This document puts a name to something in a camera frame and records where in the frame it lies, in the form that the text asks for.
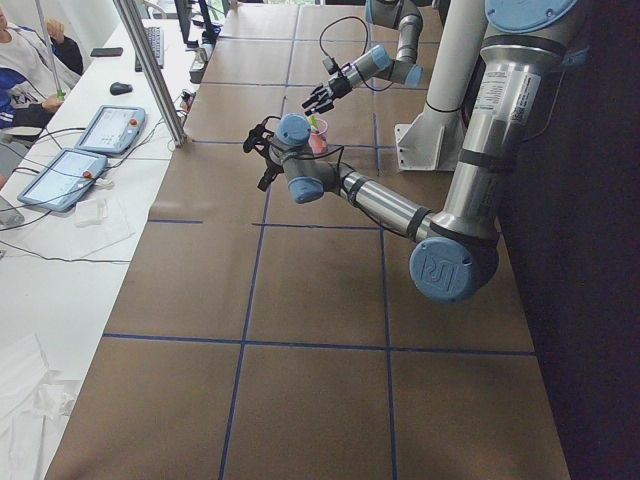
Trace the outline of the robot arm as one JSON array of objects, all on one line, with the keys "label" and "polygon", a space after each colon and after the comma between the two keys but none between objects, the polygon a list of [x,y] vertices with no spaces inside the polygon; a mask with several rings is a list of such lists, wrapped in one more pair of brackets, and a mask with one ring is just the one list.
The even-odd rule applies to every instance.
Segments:
[{"label": "robot arm", "polygon": [[299,204],[334,193],[380,227],[411,240],[409,272],[426,297],[445,304],[473,296],[497,270],[496,217],[504,186],[544,77],[579,63],[589,26],[587,1],[452,1],[422,112],[394,129],[404,172],[451,178],[443,207],[432,210],[358,172],[340,149],[316,153],[313,116],[372,78],[415,86],[422,76],[423,28],[417,1],[369,1],[369,24],[399,35],[397,52],[380,45],[339,65],[326,56],[329,78],[300,113],[274,128],[257,124],[243,149],[266,163],[259,188],[284,176]]},{"label": "robot arm", "polygon": [[409,87],[419,85],[423,67],[417,63],[418,44],[423,18],[412,1],[368,1],[365,3],[365,26],[377,25],[399,34],[396,54],[390,56],[382,44],[366,45],[357,59],[339,65],[326,49],[323,65],[329,74],[325,84],[317,85],[302,103],[307,116],[322,114],[334,108],[340,99],[373,78]]}]

